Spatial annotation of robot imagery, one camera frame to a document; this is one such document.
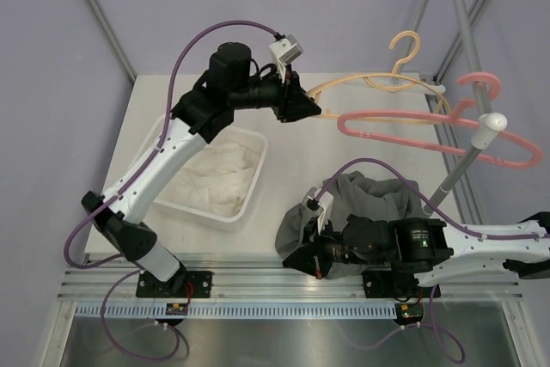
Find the grey pleated skirt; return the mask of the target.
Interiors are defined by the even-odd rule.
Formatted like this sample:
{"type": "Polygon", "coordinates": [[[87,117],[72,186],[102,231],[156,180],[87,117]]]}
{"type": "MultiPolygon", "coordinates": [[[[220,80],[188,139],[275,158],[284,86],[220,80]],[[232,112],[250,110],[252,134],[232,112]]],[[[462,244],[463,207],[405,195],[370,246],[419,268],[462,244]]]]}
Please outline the grey pleated skirt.
{"type": "MultiPolygon", "coordinates": [[[[398,179],[373,180],[355,171],[340,175],[328,187],[334,197],[330,216],[333,230],[340,232],[349,215],[372,221],[394,221],[422,217],[419,197],[413,192],[419,184],[398,179]]],[[[278,228],[275,248],[281,259],[288,257],[303,240],[304,207],[299,203],[290,208],[278,228]]]]}

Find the beige wooden hanger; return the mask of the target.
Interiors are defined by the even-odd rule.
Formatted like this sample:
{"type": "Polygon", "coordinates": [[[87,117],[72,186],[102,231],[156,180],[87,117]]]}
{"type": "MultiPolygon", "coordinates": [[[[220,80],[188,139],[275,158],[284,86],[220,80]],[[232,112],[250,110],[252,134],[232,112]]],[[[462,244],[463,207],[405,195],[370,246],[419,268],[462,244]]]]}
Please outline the beige wooden hanger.
{"type": "Polygon", "coordinates": [[[408,52],[405,52],[404,58],[398,58],[395,61],[390,72],[365,72],[336,78],[313,87],[307,92],[307,96],[312,98],[315,103],[319,103],[322,94],[327,89],[336,87],[340,84],[352,84],[355,81],[360,81],[363,86],[390,94],[412,91],[413,93],[420,93],[422,95],[434,95],[437,98],[436,114],[449,112],[451,107],[447,99],[443,96],[444,87],[430,85],[419,79],[400,73],[400,67],[413,60],[421,47],[421,39],[418,33],[414,30],[406,30],[396,34],[390,41],[388,48],[393,50],[396,44],[405,38],[412,41],[412,46],[409,47],[408,52]]]}

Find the white skirt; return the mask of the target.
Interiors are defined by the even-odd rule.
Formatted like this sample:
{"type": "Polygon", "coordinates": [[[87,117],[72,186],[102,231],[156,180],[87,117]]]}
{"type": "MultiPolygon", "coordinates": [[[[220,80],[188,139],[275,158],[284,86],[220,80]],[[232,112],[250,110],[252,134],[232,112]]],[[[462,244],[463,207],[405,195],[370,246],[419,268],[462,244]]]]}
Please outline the white skirt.
{"type": "Polygon", "coordinates": [[[233,217],[248,195],[260,155],[236,142],[209,145],[178,171],[158,198],[219,217],[233,217]]]}

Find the pink plastic hanger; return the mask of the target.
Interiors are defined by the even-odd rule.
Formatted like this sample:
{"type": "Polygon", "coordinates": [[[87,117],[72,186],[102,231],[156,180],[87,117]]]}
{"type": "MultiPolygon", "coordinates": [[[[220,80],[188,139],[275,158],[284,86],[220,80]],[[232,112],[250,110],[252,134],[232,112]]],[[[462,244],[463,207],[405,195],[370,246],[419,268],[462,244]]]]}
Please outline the pink plastic hanger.
{"type": "Polygon", "coordinates": [[[339,131],[346,136],[365,138],[422,150],[431,150],[452,156],[464,157],[469,153],[473,153],[476,159],[502,168],[533,168],[542,161],[544,153],[538,145],[520,135],[507,131],[508,120],[503,114],[485,113],[480,115],[476,120],[463,118],[461,116],[463,112],[473,107],[475,104],[475,99],[462,99],[454,108],[451,107],[451,110],[444,114],[436,114],[436,112],[424,113],[411,110],[366,110],[343,113],[339,115],[336,120],[339,131]],[[420,141],[418,139],[401,138],[378,132],[359,131],[348,127],[347,123],[349,121],[380,121],[382,123],[432,125],[440,132],[455,132],[458,128],[463,127],[472,130],[473,134],[470,137],[469,146],[462,148],[450,146],[448,144],[444,145],[441,143],[435,144],[432,142],[420,141]],[[485,155],[483,152],[497,138],[501,138],[526,150],[530,154],[530,158],[524,161],[512,161],[485,155]]]}

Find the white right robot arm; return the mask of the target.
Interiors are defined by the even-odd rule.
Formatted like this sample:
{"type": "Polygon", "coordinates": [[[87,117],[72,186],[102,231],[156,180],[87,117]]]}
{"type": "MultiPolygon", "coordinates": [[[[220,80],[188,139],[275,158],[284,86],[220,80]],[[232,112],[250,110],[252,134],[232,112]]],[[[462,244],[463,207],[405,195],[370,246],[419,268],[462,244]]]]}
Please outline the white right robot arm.
{"type": "Polygon", "coordinates": [[[338,264],[363,267],[367,297],[417,297],[443,281],[483,273],[548,278],[549,215],[468,227],[446,219],[388,222],[350,215],[341,231],[312,219],[283,260],[285,268],[317,279],[328,277],[338,264]]]}

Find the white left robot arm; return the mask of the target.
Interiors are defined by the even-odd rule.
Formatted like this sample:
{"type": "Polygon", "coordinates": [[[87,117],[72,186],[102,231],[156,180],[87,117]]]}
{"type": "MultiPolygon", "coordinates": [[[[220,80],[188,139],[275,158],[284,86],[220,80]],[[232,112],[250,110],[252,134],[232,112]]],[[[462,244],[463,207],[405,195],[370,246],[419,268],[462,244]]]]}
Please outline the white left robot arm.
{"type": "Polygon", "coordinates": [[[291,68],[302,52],[292,36],[278,36],[270,46],[272,62],[252,73],[248,46],[220,45],[192,89],[169,107],[157,143],[118,183],[101,194],[83,196],[82,207],[94,227],[126,260],[150,275],[164,295],[188,291],[189,278],[184,264],[143,221],[152,202],[186,162],[233,123],[235,111],[270,108],[282,123],[320,114],[291,68]]]}

